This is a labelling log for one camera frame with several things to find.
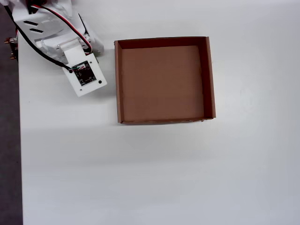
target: black circuit board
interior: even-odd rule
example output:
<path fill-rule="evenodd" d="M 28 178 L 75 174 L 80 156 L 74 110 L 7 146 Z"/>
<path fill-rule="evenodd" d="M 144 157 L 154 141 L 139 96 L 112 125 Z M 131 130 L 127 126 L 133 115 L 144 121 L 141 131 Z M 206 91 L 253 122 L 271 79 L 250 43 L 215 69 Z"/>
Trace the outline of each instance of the black circuit board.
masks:
<path fill-rule="evenodd" d="M 90 68 L 90 65 L 88 61 L 82 62 L 80 64 L 77 64 L 73 67 L 77 67 L 78 69 L 75 69 L 74 72 L 77 76 L 77 79 L 79 80 L 79 83 L 81 86 L 84 86 L 92 81 L 95 81 L 95 75 Z"/>

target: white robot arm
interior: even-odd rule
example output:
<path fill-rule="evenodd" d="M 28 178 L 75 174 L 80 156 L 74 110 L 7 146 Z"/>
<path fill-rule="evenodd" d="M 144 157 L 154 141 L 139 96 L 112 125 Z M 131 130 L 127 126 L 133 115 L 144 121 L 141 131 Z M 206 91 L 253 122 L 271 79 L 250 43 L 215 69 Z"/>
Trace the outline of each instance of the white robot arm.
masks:
<path fill-rule="evenodd" d="M 107 84 L 93 52 L 103 44 L 72 8 L 71 0 L 0 0 L 10 3 L 19 32 L 44 58 L 63 67 L 76 94 L 82 96 Z"/>

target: open cardboard box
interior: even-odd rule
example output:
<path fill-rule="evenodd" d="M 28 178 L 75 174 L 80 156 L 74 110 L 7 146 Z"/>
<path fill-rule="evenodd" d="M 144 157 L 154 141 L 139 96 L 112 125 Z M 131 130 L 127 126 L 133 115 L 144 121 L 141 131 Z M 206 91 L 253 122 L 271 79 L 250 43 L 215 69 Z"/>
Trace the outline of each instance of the open cardboard box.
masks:
<path fill-rule="evenodd" d="M 216 117 L 208 37 L 115 41 L 118 122 Z"/>

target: white surface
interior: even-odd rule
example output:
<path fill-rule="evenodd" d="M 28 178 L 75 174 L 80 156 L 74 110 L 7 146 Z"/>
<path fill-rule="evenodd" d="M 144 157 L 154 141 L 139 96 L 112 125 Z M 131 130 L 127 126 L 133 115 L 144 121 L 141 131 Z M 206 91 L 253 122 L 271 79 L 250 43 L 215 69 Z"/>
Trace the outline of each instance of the white surface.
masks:
<path fill-rule="evenodd" d="M 293 1 L 85 0 L 108 85 L 78 98 L 20 43 L 25 225 L 300 223 Z M 117 124 L 113 41 L 210 36 L 217 118 Z"/>

